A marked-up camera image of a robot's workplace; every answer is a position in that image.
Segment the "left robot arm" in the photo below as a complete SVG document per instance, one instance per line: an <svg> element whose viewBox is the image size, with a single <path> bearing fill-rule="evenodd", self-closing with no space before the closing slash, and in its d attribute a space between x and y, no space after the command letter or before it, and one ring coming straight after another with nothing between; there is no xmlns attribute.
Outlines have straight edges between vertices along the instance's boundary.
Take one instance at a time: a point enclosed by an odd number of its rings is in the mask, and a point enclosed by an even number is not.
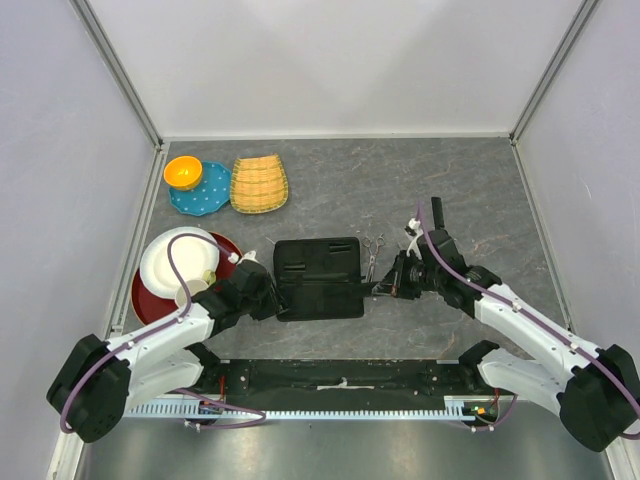
<svg viewBox="0 0 640 480"><path fill-rule="evenodd" d="M235 326L243 316L260 321L285 307L268 271L242 260L231 276L193 295L171 314L132 333L74 345L46 393L59 427L92 443L124 413L170 392L192 387L208 393L219 382L209 355L193 347Z"/></svg>

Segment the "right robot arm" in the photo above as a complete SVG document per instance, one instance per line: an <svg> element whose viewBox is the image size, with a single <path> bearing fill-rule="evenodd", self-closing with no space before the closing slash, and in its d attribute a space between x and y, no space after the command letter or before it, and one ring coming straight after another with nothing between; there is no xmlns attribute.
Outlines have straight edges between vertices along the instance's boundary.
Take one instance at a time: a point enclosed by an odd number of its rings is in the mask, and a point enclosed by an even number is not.
<svg viewBox="0 0 640 480"><path fill-rule="evenodd" d="M488 341L459 361L467 392L506 390L557 415L568 433L595 452L614 440L638 439L639 374L632 356L603 348L535 310L488 269L468 264L444 229L409 230L411 242L372 289L375 296L414 300L424 292L493 328L529 354L521 359Z"/></svg>

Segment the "black zip tool case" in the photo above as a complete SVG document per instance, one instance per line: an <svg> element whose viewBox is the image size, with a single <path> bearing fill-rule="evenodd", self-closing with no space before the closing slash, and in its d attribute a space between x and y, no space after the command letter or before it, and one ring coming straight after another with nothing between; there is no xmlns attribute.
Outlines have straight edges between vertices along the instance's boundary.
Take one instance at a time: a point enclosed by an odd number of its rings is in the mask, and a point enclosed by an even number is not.
<svg viewBox="0 0 640 480"><path fill-rule="evenodd" d="M354 319L364 315L360 241L355 237L281 240L273 275L284 300L281 322Z"/></svg>

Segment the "black hair comb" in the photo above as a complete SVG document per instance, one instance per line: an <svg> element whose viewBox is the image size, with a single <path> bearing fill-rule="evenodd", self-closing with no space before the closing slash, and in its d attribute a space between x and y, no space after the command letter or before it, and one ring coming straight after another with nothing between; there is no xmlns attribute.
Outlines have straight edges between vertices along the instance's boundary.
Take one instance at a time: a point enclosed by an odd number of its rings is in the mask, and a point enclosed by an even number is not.
<svg viewBox="0 0 640 480"><path fill-rule="evenodd" d="M346 293L352 297L366 298L377 295L378 287L378 282L348 284L346 286Z"/></svg>

